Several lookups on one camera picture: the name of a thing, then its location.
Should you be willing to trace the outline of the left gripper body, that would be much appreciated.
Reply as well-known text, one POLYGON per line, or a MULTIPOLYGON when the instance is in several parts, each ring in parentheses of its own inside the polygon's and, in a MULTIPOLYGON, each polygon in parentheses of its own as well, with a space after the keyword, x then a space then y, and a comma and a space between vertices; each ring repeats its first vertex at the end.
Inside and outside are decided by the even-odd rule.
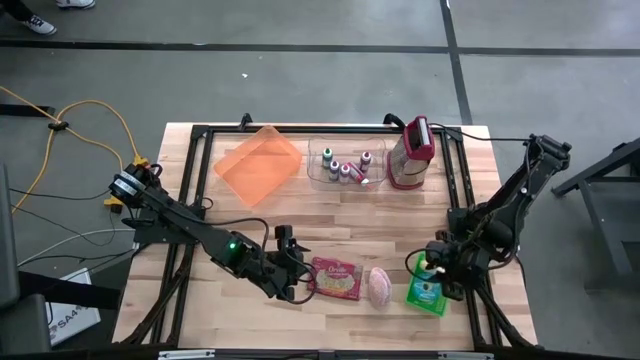
POLYGON ((306 273, 303 250, 263 251, 260 289, 267 297, 294 300, 298 279, 306 273))

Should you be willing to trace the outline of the green plastic basket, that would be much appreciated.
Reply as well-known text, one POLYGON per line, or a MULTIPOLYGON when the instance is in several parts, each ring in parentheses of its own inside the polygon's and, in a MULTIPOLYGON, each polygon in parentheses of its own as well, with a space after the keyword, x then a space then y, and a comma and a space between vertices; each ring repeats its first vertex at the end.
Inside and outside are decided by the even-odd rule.
POLYGON ((424 272, 425 266, 426 266, 425 253, 421 252, 417 255, 416 263, 410 272, 411 278, 410 278, 405 302, 408 305, 416 307, 417 309, 420 309, 422 311, 425 311, 427 313, 430 313, 438 317, 442 317, 446 312, 448 299, 442 293, 441 283, 437 283, 440 286, 440 291, 439 291, 439 297, 434 303, 420 301, 415 295, 415 291, 414 291, 415 283, 420 280, 427 282, 427 279, 432 277, 431 275, 428 275, 424 272))

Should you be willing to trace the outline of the red popcorn packet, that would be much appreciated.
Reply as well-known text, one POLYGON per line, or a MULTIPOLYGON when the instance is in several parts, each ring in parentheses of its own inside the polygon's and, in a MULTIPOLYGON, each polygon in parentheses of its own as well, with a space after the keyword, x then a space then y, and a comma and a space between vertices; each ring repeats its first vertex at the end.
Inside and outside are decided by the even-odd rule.
POLYGON ((311 265, 315 281, 307 284, 309 291, 316 290, 319 294, 346 300, 360 300, 362 265, 322 257, 314 257, 311 265))

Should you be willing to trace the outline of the pink sugared toy bun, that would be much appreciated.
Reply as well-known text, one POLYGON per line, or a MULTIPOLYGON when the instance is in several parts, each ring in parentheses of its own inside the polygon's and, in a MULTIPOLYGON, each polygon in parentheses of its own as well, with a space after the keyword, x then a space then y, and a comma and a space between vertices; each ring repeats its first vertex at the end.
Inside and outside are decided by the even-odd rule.
POLYGON ((372 268, 369 274, 368 295, 375 308, 383 308, 391 302, 392 283, 387 273, 379 267, 372 268))

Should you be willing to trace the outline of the orange food colouring bottle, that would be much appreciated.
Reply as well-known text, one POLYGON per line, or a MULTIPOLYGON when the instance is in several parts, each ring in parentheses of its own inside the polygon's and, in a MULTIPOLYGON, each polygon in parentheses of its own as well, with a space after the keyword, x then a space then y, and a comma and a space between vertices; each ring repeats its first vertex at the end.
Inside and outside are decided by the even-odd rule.
POLYGON ((349 174, 356 183, 361 185, 366 185, 369 183, 369 179, 358 166, 356 166, 353 162, 348 162, 347 165, 349 166, 349 174))

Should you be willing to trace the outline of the orange translucent plastic tray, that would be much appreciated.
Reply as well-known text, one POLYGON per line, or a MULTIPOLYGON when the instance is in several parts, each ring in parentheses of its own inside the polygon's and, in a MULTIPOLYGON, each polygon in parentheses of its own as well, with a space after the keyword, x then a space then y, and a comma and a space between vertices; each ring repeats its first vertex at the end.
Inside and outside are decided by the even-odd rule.
POLYGON ((214 165, 216 174, 247 206, 255 206, 295 175, 302 154, 273 126, 266 126, 214 165))

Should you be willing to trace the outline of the clear plastic bin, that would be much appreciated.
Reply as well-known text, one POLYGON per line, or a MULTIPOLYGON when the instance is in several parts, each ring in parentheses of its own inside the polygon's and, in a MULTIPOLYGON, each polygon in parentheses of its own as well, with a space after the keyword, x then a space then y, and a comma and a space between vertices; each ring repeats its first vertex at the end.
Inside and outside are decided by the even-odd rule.
POLYGON ((316 190, 374 191, 387 177, 386 155, 386 145, 381 138, 314 137, 308 142, 307 175, 312 187, 316 190), (322 167, 322 153, 325 148, 330 148, 333 151, 333 160, 338 161, 340 167, 348 162, 353 162, 359 167, 361 154, 365 151, 370 152, 372 161, 369 170, 364 173, 369 179, 369 183, 366 185, 358 184, 351 176, 347 184, 341 184, 339 180, 331 182, 328 178, 329 169, 322 167))

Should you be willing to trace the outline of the black metal stand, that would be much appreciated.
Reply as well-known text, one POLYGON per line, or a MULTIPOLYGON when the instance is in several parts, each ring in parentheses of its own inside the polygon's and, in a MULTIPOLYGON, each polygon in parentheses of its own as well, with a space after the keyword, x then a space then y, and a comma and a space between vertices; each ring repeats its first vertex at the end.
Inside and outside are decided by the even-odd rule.
POLYGON ((590 167, 552 189, 560 198, 581 193, 593 227, 612 268, 585 283, 587 291, 640 292, 640 264, 632 264, 625 247, 640 246, 640 137, 615 147, 590 167))

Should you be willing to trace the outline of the black slanted bar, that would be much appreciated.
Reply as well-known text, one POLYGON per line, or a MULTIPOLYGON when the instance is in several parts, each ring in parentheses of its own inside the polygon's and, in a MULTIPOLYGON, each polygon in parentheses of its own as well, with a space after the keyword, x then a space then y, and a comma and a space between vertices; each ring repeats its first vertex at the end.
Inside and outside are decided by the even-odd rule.
POLYGON ((18 272, 20 298, 40 294, 46 301, 88 308, 117 310, 121 293, 117 289, 81 284, 44 275, 18 272))

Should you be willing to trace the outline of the white printed box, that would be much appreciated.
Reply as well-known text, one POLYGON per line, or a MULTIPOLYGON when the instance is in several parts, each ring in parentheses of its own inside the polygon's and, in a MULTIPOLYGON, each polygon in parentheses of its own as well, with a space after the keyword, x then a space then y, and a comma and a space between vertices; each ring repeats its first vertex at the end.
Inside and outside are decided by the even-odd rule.
POLYGON ((56 346, 101 322, 97 308, 46 302, 45 310, 51 346, 56 346))

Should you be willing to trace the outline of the dark grey equipment cabinet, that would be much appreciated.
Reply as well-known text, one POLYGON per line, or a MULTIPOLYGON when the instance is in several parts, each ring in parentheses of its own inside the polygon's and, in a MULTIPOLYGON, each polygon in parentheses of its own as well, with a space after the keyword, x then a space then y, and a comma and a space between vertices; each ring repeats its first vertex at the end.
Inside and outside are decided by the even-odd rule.
POLYGON ((8 176, 0 163, 0 355, 50 349, 44 297, 20 295, 8 176))

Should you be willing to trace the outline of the black flat floor bar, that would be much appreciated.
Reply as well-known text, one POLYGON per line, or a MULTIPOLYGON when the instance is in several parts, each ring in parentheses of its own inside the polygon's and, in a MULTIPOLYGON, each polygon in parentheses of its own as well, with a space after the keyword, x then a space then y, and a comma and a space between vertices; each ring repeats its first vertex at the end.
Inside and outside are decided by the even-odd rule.
POLYGON ((50 106, 36 106, 31 107, 29 105, 13 105, 13 104, 0 104, 0 116, 16 116, 16 117, 47 117, 53 116, 56 109, 50 106))

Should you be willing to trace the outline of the person's leg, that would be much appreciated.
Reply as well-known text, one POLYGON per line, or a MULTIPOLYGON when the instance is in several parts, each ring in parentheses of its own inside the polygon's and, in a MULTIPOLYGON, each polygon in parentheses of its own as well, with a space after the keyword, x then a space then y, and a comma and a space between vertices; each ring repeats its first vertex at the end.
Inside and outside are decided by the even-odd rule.
POLYGON ((22 0, 0 0, 0 5, 6 13, 19 22, 26 22, 34 15, 22 0))

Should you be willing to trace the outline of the silver metal bracket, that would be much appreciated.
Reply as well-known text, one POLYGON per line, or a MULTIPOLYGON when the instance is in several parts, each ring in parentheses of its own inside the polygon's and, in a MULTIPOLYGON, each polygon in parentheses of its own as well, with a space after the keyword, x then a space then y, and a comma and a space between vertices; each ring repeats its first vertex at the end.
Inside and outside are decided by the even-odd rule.
POLYGON ((161 351, 157 360, 209 360, 214 359, 216 352, 213 349, 191 349, 161 351))
POLYGON ((495 360, 494 355, 491 353, 458 352, 458 351, 438 352, 437 359, 438 360, 495 360))

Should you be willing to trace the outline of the black aluminium table frame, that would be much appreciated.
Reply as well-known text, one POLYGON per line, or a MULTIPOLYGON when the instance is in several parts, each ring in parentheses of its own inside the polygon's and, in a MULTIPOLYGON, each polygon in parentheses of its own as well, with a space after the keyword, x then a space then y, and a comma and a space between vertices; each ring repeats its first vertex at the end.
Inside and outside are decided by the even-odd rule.
POLYGON ((260 240, 265 224, 289 224, 309 257, 326 257, 384 269, 391 302, 382 309, 359 301, 304 295, 300 305, 267 298, 258 288, 215 266, 198 248, 149 246, 131 263, 114 339, 129 338, 156 302, 181 261, 189 277, 170 300, 151 340, 184 348, 469 350, 473 333, 504 344, 481 303, 451 302, 442 317, 405 302, 412 251, 446 226, 447 210, 487 200, 500 185, 488 130, 467 126, 462 138, 436 137, 436 156, 424 186, 398 191, 321 191, 307 175, 308 142, 314 137, 381 138, 386 151, 400 132, 389 125, 281 125, 301 152, 299 171, 255 206, 245 205, 217 176, 214 165, 252 133, 235 125, 171 123, 158 154, 162 182, 186 202, 203 200, 211 221, 235 220, 237 229, 260 240))

